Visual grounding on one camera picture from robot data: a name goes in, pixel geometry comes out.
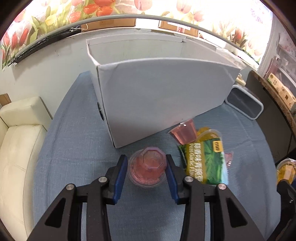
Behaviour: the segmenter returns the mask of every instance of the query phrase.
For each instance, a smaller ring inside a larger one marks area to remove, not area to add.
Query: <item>white box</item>
[[[94,89],[116,148],[221,105],[240,71],[186,37],[133,33],[86,42]]]

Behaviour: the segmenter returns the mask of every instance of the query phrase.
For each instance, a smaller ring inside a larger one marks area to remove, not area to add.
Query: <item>triangular cutout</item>
[[[231,227],[236,228],[236,227],[247,225],[246,219],[238,210],[234,202],[230,198],[227,198],[226,203],[227,203]]]
[[[50,216],[45,222],[46,226],[51,226],[55,228],[61,227],[62,217],[65,208],[66,199],[62,198],[59,203],[56,205]]]

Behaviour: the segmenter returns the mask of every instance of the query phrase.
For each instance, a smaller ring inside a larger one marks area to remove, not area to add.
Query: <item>silver bolt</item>
[[[193,177],[187,176],[187,177],[185,177],[185,181],[188,183],[191,183],[191,182],[193,182]]]
[[[67,190],[72,190],[74,188],[74,185],[73,184],[68,184],[67,186],[66,186],[66,189]]]
[[[218,188],[221,189],[221,190],[225,190],[226,185],[224,183],[219,183]]]
[[[100,177],[99,178],[100,183],[105,183],[107,180],[108,180],[107,177]]]

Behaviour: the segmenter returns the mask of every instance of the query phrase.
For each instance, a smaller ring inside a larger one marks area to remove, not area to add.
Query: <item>brown counter edge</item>
[[[296,122],[294,120],[294,117],[288,107],[286,106],[285,102],[281,99],[279,94],[276,92],[276,90],[268,83],[267,80],[262,78],[258,73],[256,73],[254,70],[250,71],[250,74],[254,76],[261,84],[262,86],[267,90],[267,92],[271,95],[275,103],[278,105],[280,110],[283,113],[283,116],[285,117],[288,125],[290,126],[291,131],[294,134],[294,138],[296,137]]]

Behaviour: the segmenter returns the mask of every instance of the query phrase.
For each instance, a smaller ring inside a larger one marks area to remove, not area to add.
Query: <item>yellow tulip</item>
[[[54,22],[57,20],[57,16],[55,14],[50,15],[46,20],[45,23],[47,26],[50,26],[52,24],[54,24]]]

